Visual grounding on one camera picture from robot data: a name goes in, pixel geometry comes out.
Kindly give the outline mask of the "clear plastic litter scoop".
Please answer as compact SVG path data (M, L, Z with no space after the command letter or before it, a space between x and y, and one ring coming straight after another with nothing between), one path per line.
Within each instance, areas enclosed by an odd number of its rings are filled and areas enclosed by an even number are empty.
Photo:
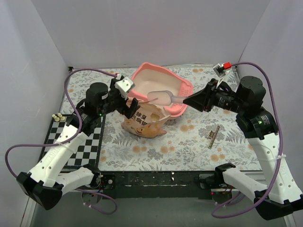
M152 91L147 94L148 101L161 106L170 106L171 104L183 104L186 96L175 96L168 90Z

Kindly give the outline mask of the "orange cat litter bag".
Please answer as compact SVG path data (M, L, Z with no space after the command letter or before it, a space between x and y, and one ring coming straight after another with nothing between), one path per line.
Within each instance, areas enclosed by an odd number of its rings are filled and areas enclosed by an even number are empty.
M134 135L149 139L166 134L163 126L170 119L170 113L163 106L148 101L139 100L138 104L140 108L132 118L124 117L121 127Z

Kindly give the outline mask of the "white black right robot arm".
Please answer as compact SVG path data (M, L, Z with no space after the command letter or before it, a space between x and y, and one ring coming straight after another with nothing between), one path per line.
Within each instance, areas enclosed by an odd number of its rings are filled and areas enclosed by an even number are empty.
M216 106L237 114L236 123L256 153L266 184L250 178L232 163L215 168L214 182L220 188L230 185L238 189L254 203L253 208L263 219L272 220L302 210L303 193L280 152L282 139L277 120L262 107L265 94L257 77L243 77L236 91L225 82L211 79L183 103L201 112Z

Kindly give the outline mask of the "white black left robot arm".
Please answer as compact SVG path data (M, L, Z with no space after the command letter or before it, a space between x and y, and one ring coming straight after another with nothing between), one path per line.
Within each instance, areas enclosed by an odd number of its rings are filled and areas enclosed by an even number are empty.
M126 118L132 118L140 107L135 98L127 104L128 94L134 87L134 82L122 75L113 78L110 86L101 82L91 84L47 153L28 173L18 174L17 182L24 193L45 210L50 210L70 191L81 186L98 188L101 171L92 164L63 175L60 172L77 153L78 147L101 125L106 114L118 111Z

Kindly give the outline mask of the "pink cat litter box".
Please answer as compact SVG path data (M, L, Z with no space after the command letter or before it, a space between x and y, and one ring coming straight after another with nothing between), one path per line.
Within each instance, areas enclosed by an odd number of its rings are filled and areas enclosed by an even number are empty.
M191 82L169 69L148 62L143 63L132 75L135 87L129 92L130 97L147 101L147 94L152 91L168 90L176 96L193 94Z

